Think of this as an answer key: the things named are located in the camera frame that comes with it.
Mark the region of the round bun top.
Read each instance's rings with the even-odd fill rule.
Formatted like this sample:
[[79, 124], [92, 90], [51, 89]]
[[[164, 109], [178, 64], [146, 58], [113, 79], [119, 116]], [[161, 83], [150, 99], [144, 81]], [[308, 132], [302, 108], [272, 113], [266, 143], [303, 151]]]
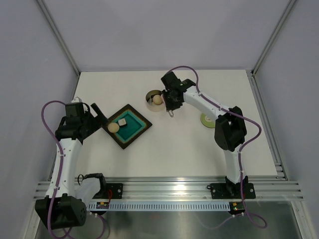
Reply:
[[153, 98], [152, 98], [152, 104], [153, 105], [161, 105], [162, 104], [162, 98], [160, 95], [154, 95]]

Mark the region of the round metal lunch tin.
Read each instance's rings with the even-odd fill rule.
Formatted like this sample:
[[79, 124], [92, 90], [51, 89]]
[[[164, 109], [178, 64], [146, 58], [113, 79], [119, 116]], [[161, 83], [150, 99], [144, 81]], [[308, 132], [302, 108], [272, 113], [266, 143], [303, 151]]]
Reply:
[[160, 90], [151, 90], [146, 94], [146, 105], [148, 109], [152, 112], [160, 112], [165, 109], [164, 104], [162, 103], [161, 105], [153, 105], [152, 104], [152, 98], [154, 95], [160, 95], [161, 96], [162, 92]]

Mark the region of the dark square teal plate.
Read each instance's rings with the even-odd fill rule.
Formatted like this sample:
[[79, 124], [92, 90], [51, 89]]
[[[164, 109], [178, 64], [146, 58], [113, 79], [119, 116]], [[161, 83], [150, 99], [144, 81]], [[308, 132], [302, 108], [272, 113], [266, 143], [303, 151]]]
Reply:
[[[111, 122], [118, 123], [118, 120], [122, 118], [126, 120], [127, 125], [120, 127], [117, 133], [110, 133], [107, 129], [108, 124]], [[124, 107], [110, 116], [108, 120], [108, 124], [106, 124], [103, 129], [122, 149], [126, 149], [153, 125], [130, 104], [126, 104]]]

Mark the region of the green round lid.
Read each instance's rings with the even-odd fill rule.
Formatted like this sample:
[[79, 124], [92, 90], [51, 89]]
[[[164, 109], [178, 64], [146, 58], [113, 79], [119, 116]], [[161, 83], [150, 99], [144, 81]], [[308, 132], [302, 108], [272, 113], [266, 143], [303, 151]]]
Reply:
[[213, 121], [211, 118], [209, 118], [205, 114], [201, 114], [200, 121], [207, 128], [215, 128], [215, 121]]

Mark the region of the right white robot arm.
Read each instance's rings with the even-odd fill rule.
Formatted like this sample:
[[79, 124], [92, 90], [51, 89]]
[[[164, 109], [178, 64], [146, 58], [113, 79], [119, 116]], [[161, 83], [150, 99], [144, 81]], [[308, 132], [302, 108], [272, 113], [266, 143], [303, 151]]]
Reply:
[[173, 111], [189, 104], [211, 120], [215, 121], [214, 139], [224, 151], [226, 161], [226, 177], [224, 192], [231, 197], [238, 197], [244, 191], [243, 184], [247, 177], [241, 175], [238, 153], [247, 135], [246, 125], [239, 107], [227, 108], [215, 103], [212, 98], [200, 92], [195, 82], [190, 79], [181, 81], [174, 72], [166, 73], [161, 78], [165, 89], [162, 98], [166, 111], [173, 116]]

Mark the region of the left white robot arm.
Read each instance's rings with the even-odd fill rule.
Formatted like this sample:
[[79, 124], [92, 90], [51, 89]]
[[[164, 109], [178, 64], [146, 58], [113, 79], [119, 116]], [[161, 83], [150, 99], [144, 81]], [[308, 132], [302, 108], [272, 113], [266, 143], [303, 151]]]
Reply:
[[83, 102], [64, 104], [65, 116], [58, 129], [51, 132], [56, 142], [56, 159], [49, 188], [43, 199], [36, 200], [35, 211], [49, 232], [85, 224], [91, 200], [103, 198], [109, 189], [102, 173], [87, 174], [75, 187], [76, 164], [83, 142], [108, 119], [98, 106]]

